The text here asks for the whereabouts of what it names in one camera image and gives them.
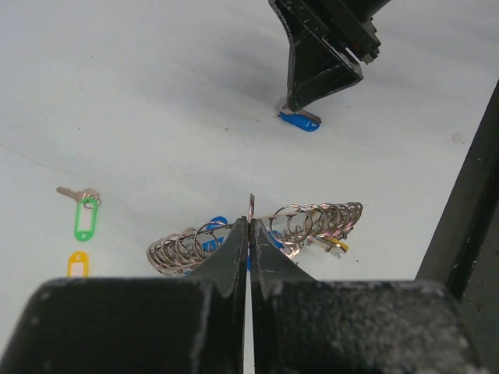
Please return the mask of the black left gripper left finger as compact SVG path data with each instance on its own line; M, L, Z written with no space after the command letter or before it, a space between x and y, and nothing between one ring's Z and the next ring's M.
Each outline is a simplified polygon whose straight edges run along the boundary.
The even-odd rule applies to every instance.
M31 296L4 373L241 373L248 223L184 277L56 278Z

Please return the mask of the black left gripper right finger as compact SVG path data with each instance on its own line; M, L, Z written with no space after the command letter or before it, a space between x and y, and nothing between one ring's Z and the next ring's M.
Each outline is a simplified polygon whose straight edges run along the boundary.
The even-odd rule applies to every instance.
M321 281L249 228L258 373L481 373L447 289L430 281Z

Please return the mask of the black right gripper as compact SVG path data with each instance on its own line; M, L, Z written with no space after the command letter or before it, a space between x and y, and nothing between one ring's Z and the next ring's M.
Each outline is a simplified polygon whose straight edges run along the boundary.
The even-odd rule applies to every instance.
M297 112L321 98L355 86L363 72L355 57L370 64L380 53L373 16L390 0L270 1L295 24L290 44L285 107Z

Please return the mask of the blue tag key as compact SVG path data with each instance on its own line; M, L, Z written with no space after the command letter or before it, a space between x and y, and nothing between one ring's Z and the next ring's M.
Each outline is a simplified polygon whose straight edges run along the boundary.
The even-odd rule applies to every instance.
M233 224L229 224L225 217L217 216L201 228L191 229L189 234L179 242L182 249L189 250L189 255L194 261L182 271L188 275L196 269L207 257L217 251L225 242Z
M322 120L304 109L292 111L288 105L286 98L282 98L277 106L278 117L290 125L295 126L305 132L315 132L320 128Z

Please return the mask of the metal disc keyring organizer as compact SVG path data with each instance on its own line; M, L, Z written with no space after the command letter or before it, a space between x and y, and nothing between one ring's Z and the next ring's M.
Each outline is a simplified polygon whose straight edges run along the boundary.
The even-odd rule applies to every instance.
M324 249L321 238L336 238L345 242L362 214L363 204L360 202L288 204L259 219L271 243L289 259L294 259L306 246L315 245ZM182 271L194 261L189 250L182 249L179 242L191 229L196 228L170 234L149 245L146 257L158 273L170 277L185 276Z

